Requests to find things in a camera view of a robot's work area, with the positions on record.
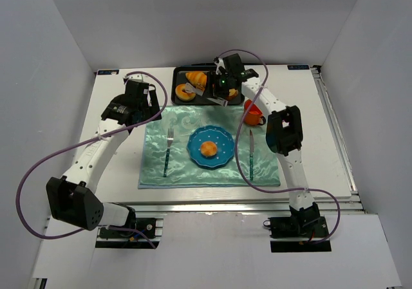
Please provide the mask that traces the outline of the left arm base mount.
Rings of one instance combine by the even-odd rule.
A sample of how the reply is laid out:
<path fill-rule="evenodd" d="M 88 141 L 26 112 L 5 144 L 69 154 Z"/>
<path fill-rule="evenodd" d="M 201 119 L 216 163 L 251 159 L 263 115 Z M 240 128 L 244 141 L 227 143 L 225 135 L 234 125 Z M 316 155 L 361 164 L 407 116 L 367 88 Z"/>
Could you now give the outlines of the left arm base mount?
<path fill-rule="evenodd" d="M 96 248 L 107 249 L 156 249 L 163 232 L 161 214 L 135 212 L 126 224 L 103 225 L 98 228 Z"/>

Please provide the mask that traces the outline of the metal tongs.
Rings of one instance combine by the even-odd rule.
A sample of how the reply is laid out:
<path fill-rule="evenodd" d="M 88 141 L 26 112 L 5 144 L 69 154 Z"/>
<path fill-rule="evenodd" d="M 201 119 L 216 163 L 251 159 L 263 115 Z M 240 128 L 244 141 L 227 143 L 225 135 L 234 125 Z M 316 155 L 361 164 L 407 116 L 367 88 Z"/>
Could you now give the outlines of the metal tongs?
<path fill-rule="evenodd" d="M 199 95 L 200 97 L 203 96 L 203 92 L 200 89 L 195 88 L 192 84 L 190 83 L 186 83 L 185 84 L 185 91 L 188 93 L 195 93 L 197 95 Z M 229 101 L 225 100 L 223 98 L 214 98 L 214 97 L 206 97 L 206 99 L 210 102 L 213 102 L 215 104 L 218 104 L 220 106 L 226 107 L 228 106 Z"/>

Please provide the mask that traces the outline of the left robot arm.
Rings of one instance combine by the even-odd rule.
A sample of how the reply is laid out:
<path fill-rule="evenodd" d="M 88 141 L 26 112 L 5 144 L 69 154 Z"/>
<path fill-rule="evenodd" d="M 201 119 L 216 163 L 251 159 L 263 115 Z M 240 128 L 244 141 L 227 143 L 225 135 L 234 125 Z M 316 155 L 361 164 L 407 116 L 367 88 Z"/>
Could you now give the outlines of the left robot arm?
<path fill-rule="evenodd" d="M 135 211 L 119 203 L 102 203 L 95 195 L 99 180 L 135 124 L 161 118 L 154 85 L 142 75 L 125 80 L 126 89 L 101 115 L 96 141 L 89 143 L 61 178 L 50 178 L 46 192 L 53 218 L 85 230 L 98 226 L 135 228 Z"/>

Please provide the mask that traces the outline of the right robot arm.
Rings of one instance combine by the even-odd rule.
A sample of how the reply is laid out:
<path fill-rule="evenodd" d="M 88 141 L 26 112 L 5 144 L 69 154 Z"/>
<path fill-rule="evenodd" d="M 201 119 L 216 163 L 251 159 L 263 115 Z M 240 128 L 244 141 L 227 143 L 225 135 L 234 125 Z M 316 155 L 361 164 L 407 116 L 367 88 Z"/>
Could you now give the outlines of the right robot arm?
<path fill-rule="evenodd" d="M 319 208 L 310 193 L 302 164 L 303 128 L 297 106 L 288 106 L 268 90 L 268 74 L 260 79 L 253 69 L 246 69 L 237 53 L 214 58 L 213 97 L 222 99 L 230 89 L 236 89 L 260 109 L 266 119 L 265 140 L 276 154 L 285 178 L 285 188 L 273 194 L 289 195 L 290 217 L 276 221 L 272 230 L 283 236 L 309 238 L 321 218 Z"/>

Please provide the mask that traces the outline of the round bread roll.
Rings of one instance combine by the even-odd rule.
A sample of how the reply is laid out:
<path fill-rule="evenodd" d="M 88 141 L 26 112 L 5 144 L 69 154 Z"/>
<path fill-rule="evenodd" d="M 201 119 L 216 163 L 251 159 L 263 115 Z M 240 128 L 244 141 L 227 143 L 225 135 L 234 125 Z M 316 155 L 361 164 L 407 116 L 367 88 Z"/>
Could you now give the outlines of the round bread roll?
<path fill-rule="evenodd" d="M 200 153 L 204 157 L 213 157 L 218 151 L 216 143 L 212 141 L 203 142 L 200 146 Z"/>

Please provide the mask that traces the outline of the glazed donut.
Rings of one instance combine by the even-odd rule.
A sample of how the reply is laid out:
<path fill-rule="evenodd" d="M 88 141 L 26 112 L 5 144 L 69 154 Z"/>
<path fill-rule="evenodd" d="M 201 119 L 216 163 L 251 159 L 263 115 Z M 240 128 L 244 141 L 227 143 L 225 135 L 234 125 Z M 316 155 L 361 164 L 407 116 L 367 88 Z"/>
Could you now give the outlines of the glazed donut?
<path fill-rule="evenodd" d="M 196 94 L 191 91 L 186 91 L 186 84 L 179 84 L 175 87 L 175 94 L 178 99 L 184 102 L 192 101 Z"/>

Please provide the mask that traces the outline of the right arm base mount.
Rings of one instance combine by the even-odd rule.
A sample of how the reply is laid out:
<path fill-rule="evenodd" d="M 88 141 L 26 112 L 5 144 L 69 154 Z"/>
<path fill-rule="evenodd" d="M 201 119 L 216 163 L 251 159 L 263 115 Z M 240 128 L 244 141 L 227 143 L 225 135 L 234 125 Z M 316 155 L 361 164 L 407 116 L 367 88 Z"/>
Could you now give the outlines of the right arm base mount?
<path fill-rule="evenodd" d="M 270 232 L 271 253 L 332 251 L 332 246 L 328 239 L 320 242 L 329 234 L 328 226 L 323 216 L 306 227 L 300 227 L 297 220 L 291 216 L 271 217 L 263 222 L 263 227 Z"/>

